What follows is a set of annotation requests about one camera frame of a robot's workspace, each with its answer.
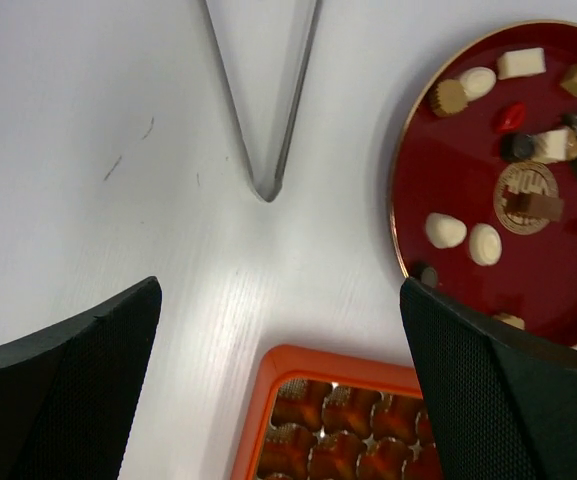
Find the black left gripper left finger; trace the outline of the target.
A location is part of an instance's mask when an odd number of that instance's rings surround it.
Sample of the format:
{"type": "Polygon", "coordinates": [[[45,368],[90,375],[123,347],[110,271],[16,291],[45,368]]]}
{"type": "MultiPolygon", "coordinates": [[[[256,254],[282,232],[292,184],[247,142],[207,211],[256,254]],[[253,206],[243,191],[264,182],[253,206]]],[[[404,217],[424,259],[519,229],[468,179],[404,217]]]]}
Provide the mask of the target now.
{"type": "Polygon", "coordinates": [[[0,479],[118,477],[161,304],[149,277],[0,345],[0,479]]]}

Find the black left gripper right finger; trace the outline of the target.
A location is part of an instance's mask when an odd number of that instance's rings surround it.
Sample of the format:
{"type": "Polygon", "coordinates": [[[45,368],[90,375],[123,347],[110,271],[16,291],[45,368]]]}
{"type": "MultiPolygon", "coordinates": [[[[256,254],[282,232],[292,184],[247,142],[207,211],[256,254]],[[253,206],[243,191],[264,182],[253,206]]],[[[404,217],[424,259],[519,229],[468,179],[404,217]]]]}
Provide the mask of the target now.
{"type": "Polygon", "coordinates": [[[577,350],[414,278],[400,311],[447,479],[577,479],[577,350]]]}

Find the white shell chocolate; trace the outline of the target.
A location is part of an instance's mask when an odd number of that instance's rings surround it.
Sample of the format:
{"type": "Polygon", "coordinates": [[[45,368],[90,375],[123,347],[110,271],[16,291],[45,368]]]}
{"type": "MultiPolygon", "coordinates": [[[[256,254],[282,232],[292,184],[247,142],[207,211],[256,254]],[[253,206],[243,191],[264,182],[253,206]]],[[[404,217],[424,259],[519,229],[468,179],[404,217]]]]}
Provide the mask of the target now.
{"type": "Polygon", "coordinates": [[[431,213],[425,222],[425,232],[429,242],[437,249],[449,249],[460,245],[467,227],[459,219],[441,213],[431,213]]]}

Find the silver metal tongs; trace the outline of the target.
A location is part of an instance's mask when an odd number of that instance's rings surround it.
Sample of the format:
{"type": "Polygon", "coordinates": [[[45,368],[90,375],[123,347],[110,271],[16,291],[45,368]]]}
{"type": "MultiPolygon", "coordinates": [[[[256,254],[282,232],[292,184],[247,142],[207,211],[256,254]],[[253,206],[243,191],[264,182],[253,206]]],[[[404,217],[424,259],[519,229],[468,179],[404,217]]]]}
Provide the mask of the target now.
{"type": "Polygon", "coordinates": [[[283,187],[321,1],[203,1],[239,150],[258,198],[283,187]]]}

